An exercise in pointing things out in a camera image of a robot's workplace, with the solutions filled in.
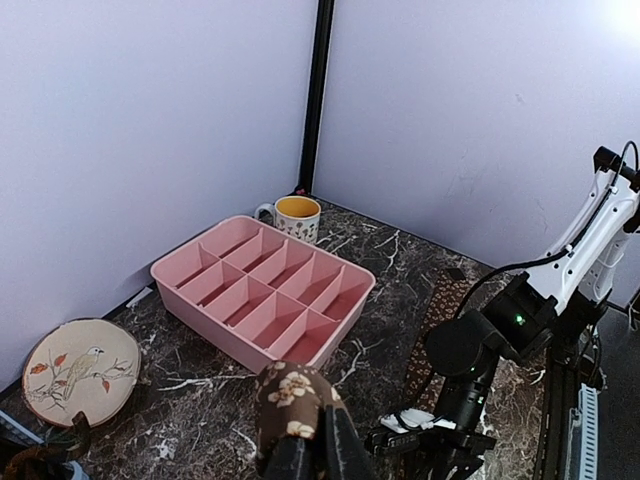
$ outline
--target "mug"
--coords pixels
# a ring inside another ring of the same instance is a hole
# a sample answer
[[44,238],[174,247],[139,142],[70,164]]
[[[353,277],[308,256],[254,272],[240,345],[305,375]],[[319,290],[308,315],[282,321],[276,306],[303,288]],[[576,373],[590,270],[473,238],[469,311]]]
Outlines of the mug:
[[253,215],[260,218],[263,211],[273,218],[274,227],[304,242],[315,244],[320,224],[320,204],[308,197],[283,197],[276,203],[263,203]]

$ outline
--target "marble countertop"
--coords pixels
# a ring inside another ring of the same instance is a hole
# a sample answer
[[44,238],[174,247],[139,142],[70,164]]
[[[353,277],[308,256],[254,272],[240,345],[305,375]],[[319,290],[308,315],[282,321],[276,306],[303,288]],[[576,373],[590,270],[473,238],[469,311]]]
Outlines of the marble countertop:
[[[364,438],[402,396],[409,353],[440,271],[457,267],[475,280],[486,267],[321,203],[318,246],[369,269],[378,281],[361,318],[322,369]],[[80,462],[91,477],[256,478],[254,375],[167,313],[156,292],[114,321],[140,343],[143,367],[123,410],[94,430],[91,451]],[[543,373],[540,363],[517,368],[501,362],[479,426],[498,443],[472,478],[531,478]],[[18,392],[0,408],[34,431],[46,429]],[[375,467],[379,478],[394,478],[392,461],[377,460]]]

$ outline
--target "black cable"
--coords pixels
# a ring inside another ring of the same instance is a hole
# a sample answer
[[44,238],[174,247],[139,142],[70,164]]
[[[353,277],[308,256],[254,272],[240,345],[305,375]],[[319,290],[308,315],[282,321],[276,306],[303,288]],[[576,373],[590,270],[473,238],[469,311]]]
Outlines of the black cable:
[[493,272],[488,273],[487,275],[485,275],[484,277],[482,277],[480,280],[478,280],[476,283],[473,284],[471,289],[467,292],[467,294],[464,296],[464,298],[460,302],[460,305],[458,306],[458,309],[456,310],[456,314],[453,316],[453,318],[458,318],[460,316],[460,313],[462,313],[462,310],[464,309],[465,305],[467,304],[471,296],[478,290],[478,288],[480,288],[482,285],[487,283],[493,277],[500,275],[501,273],[509,272],[511,270],[522,270],[526,268],[539,267],[540,265],[547,265],[549,263],[553,263],[560,260],[562,257],[567,255],[568,253],[569,253],[569,250],[564,249],[554,255],[541,258],[539,260],[532,260],[530,262],[522,262],[522,263],[512,263],[511,265],[505,265],[504,267],[495,269]]
[[[421,432],[423,429],[422,427],[420,427],[419,425],[417,427],[412,427],[411,425],[408,425],[407,422],[404,421],[404,419],[401,416],[401,413],[394,413],[393,416],[395,417],[396,421],[398,422],[398,424],[404,428],[405,430],[409,430],[410,432]],[[440,415],[438,417],[434,417],[433,420],[430,420],[430,422],[432,424],[435,424],[437,422],[439,422],[440,420],[442,420],[444,418],[444,415]]]
[[493,277],[495,277],[497,275],[500,275],[501,273],[509,272],[511,270],[523,270],[523,269],[532,268],[532,267],[539,267],[541,265],[547,265],[549,263],[552,263],[552,262],[555,262],[557,260],[560,260],[562,257],[567,255],[570,251],[574,250],[578,246],[580,241],[586,235],[587,231],[589,230],[589,227],[591,227],[591,225],[592,225],[593,221],[595,220],[596,216],[600,213],[600,211],[604,207],[604,204],[609,199],[609,196],[611,196],[612,187],[614,187],[616,185],[616,182],[618,181],[618,177],[620,176],[620,172],[622,171],[622,165],[624,164],[624,162],[623,162],[624,156],[627,153],[627,150],[629,149],[629,147],[633,147],[633,150],[635,152],[636,170],[638,170],[640,168],[640,158],[638,158],[639,157],[638,156],[638,147],[635,144],[635,142],[633,142],[632,140],[629,140],[626,143],[626,145],[624,146],[624,149],[622,150],[622,156],[620,157],[620,166],[618,167],[618,171],[616,172],[616,175],[613,177],[611,183],[609,184],[609,188],[607,189],[607,193],[602,197],[602,199],[600,200],[600,203],[598,204],[596,209],[593,211],[593,213],[589,217],[589,220],[584,224],[584,226],[582,227],[580,232],[578,232],[578,234],[575,236],[575,238],[571,241],[571,243],[569,244],[569,248],[565,247],[564,250],[556,253],[555,255],[551,255],[551,256],[546,257],[546,258],[541,258],[540,260],[533,260],[531,262],[514,263],[514,264],[511,264],[511,265],[505,265],[504,267],[500,267],[500,268],[494,270],[493,272],[485,275],[480,280],[478,280],[471,287],[471,289],[467,292],[467,294],[464,296],[464,298],[462,299],[462,302],[460,302],[460,305],[458,306],[458,309],[456,310],[456,314],[454,315],[453,318],[458,318],[460,316],[460,314],[462,313],[462,310],[466,306],[466,304],[469,301],[469,299],[471,298],[471,296],[478,290],[478,288],[480,288],[483,284],[485,284],[486,282],[491,280]]
[[582,363],[582,359],[584,358],[584,354],[587,351],[587,348],[589,348],[589,345],[593,345],[593,330],[591,331],[589,338],[585,342],[584,347],[580,352],[580,355],[578,355],[578,357],[576,358],[576,363],[574,364],[574,368],[580,367],[580,364]]
[[600,362],[602,361],[602,343],[600,341],[600,337],[599,336],[595,336],[594,337],[594,343],[593,343],[593,353],[594,353],[594,359],[593,359],[593,369],[591,370],[591,375],[589,375],[589,379],[587,380],[587,384],[591,385],[593,384],[593,382],[596,379],[596,375],[598,373],[598,370],[600,370]]
[[620,163],[624,161],[624,156],[627,153],[627,150],[629,149],[629,147],[633,147],[635,157],[636,157],[636,171],[638,171],[640,170],[640,159],[638,158],[638,146],[636,145],[636,142],[634,142],[633,140],[629,140],[625,144],[624,148],[622,149],[622,155],[620,155]]

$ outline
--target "bird painting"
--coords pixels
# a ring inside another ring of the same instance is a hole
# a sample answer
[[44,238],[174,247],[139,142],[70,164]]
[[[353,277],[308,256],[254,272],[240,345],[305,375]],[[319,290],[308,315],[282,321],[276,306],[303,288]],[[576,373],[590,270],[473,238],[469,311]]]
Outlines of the bird painting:
[[75,387],[76,383],[78,383],[79,380],[82,380],[82,378],[89,373],[93,367],[95,367],[101,353],[104,353],[104,350],[100,347],[91,347],[87,350],[87,353],[76,358],[69,368],[67,384],[64,388],[64,392],[62,393],[65,401],[69,400],[69,397],[73,393],[73,387]]

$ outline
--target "brown patterned mat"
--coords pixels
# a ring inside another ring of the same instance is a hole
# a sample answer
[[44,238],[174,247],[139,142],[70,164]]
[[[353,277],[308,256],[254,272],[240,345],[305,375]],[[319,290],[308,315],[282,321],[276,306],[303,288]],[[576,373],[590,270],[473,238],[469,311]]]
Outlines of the brown patterned mat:
[[[431,376],[431,365],[424,350],[425,335],[431,328],[453,318],[458,305],[472,285],[458,269],[443,271],[436,281],[405,375],[404,397],[407,404],[413,408],[432,412],[444,383],[442,377],[434,375],[428,388],[424,388],[425,381]],[[409,480],[409,463],[415,460],[419,464],[421,456],[421,452],[413,452],[400,457],[396,478]]]

